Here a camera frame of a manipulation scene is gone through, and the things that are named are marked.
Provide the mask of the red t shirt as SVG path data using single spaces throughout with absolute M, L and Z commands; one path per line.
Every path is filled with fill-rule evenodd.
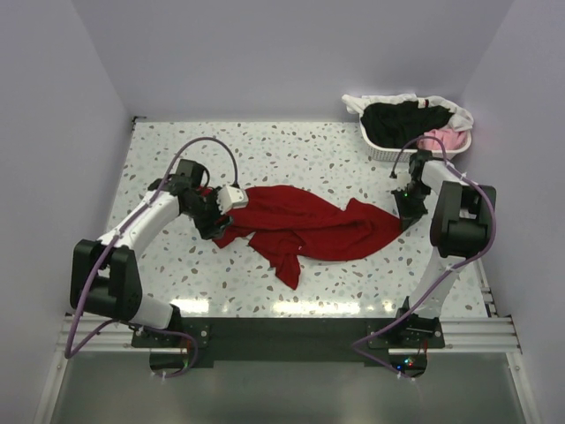
M 249 246 L 269 261 L 276 277 L 292 290 L 300 279 L 300 256 L 318 261 L 360 260 L 402 233 L 397 217 L 354 198 L 340 209 L 290 185 L 251 187 L 246 194 L 248 205 L 229 212 L 233 222 L 214 242 L 224 248 L 250 236 Z

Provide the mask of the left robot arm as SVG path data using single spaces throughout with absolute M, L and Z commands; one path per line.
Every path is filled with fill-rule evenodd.
M 72 309 L 150 327 L 161 345 L 176 345 L 183 335 L 178 308 L 144 290 L 138 261 L 180 216 L 192 219 L 202 239 L 223 236 L 233 221 L 229 213 L 246 207 L 248 197 L 237 185 L 209 188 L 208 178 L 204 165 L 183 159 L 172 174 L 148 187 L 140 204 L 114 229 L 96 240 L 81 240 L 72 256 Z

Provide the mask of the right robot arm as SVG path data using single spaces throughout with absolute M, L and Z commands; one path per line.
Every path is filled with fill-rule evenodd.
M 429 194 L 435 193 L 437 201 L 429 230 L 429 262 L 418 286 L 396 313 L 398 321 L 393 326 L 396 342 L 405 347 L 424 337 L 424 325 L 439 320 L 460 272 L 490 249 L 496 233 L 494 187 L 471 181 L 452 163 L 427 150 L 411 155 L 409 175 L 392 192 L 401 231 L 427 214 Z

